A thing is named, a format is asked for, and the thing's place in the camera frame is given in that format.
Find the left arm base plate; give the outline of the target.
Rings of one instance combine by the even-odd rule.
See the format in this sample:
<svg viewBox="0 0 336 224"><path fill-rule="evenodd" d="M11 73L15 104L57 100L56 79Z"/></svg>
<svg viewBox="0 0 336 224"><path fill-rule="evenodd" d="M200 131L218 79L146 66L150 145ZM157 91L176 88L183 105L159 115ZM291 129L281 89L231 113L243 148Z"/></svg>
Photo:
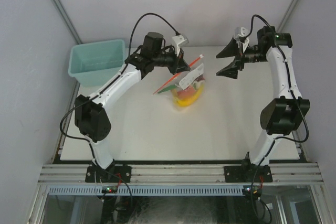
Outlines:
<svg viewBox="0 0 336 224"><path fill-rule="evenodd" d="M96 165L87 168L85 182L94 183L117 183L131 180L132 167L128 165L111 165L107 169L102 169Z"/></svg>

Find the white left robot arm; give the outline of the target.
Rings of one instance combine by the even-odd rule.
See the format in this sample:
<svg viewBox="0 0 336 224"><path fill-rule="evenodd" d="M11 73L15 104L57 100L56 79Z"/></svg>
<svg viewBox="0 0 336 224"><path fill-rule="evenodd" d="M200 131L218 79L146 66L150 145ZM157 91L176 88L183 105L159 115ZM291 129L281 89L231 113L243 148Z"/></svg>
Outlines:
<svg viewBox="0 0 336 224"><path fill-rule="evenodd" d="M91 95L79 95L75 100L75 126L89 143L93 162L98 166L96 174L103 182L115 176L115 169L110 166L113 156L106 139L111 131L108 110L156 67L166 67L171 74L190 70L182 49L188 44L187 37L179 34L172 41L172 45L164 46L163 35L149 32L117 74Z"/></svg>

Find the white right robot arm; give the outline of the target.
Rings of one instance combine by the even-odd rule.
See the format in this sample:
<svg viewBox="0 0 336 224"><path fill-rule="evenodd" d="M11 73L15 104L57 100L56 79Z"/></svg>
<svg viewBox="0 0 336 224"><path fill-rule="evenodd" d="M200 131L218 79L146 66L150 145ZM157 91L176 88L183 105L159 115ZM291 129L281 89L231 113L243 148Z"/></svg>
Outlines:
<svg viewBox="0 0 336 224"><path fill-rule="evenodd" d="M262 132L255 146L247 153L250 163L241 168L242 178L252 182L260 175L257 165L269 164L270 156L281 140L306 124L310 101L302 97L292 65L292 39L289 33L277 33L273 26L257 32L257 44L249 44L249 30L235 29L229 44L216 56L234 60L217 72L217 76L237 79L247 63L267 62L271 70L273 100L261 111Z"/></svg>

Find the clear zip top bag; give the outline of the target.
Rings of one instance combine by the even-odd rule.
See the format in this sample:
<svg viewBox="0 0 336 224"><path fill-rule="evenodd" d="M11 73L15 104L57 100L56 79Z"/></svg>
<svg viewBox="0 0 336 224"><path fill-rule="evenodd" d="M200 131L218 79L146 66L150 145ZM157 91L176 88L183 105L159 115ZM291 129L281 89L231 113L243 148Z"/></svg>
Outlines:
<svg viewBox="0 0 336 224"><path fill-rule="evenodd" d="M166 98L168 101L172 103L172 107L175 111L184 111L188 107L179 107L174 103L174 95L180 91L185 90L189 86L193 86L198 89L200 85L204 85L205 87L205 77L204 77L204 55L199 55L195 60L193 60L190 64L190 71L185 71L181 73L175 74L173 77L169 78L165 81L159 88L157 88L153 95L160 96L162 98ZM177 88L163 92L158 94L157 92L163 89L164 87L175 85Z"/></svg>

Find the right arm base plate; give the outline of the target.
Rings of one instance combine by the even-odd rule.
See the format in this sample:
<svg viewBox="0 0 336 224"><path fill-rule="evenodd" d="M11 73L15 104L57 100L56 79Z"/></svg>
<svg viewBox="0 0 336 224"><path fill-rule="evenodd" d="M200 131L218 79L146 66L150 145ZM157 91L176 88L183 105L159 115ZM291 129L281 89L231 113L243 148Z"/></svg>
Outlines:
<svg viewBox="0 0 336 224"><path fill-rule="evenodd" d="M250 168L243 168L242 165L224 166L225 182L227 183L264 183L273 182L270 167L252 165Z"/></svg>

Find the green fake chili pepper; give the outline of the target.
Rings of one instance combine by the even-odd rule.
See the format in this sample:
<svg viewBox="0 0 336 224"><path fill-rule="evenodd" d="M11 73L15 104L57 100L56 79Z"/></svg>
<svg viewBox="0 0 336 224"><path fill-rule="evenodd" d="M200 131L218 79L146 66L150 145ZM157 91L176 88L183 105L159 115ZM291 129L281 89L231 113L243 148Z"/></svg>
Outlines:
<svg viewBox="0 0 336 224"><path fill-rule="evenodd" d="M175 86L175 85L170 85L170 86L164 87L163 89L161 89L160 91L158 91L158 94L163 93L163 92L167 92L167 91L170 91L170 90L173 90L175 88L177 88L177 86Z"/></svg>

